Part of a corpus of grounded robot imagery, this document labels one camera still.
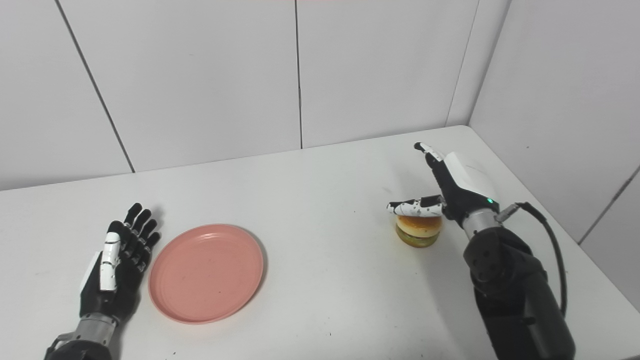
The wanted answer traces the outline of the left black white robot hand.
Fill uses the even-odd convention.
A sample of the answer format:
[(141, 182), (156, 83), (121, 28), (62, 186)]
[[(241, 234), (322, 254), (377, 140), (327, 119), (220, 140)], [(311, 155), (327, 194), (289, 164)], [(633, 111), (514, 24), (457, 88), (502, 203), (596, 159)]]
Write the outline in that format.
[(137, 309), (140, 288), (162, 235), (150, 209), (134, 203), (123, 221), (109, 224), (103, 249), (91, 266), (80, 292), (81, 318), (99, 314), (117, 324), (128, 321)]

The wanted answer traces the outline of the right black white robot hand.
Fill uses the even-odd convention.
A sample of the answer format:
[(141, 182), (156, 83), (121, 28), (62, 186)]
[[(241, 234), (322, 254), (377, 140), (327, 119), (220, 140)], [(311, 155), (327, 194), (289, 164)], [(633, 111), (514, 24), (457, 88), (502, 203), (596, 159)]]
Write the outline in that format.
[(442, 155), (423, 142), (416, 142), (413, 147), (423, 153), (440, 194), (389, 202), (386, 206), (389, 213), (414, 218), (444, 216), (461, 226), (464, 219), (480, 210), (500, 212), (493, 184), (479, 165), (471, 164), (456, 152)]

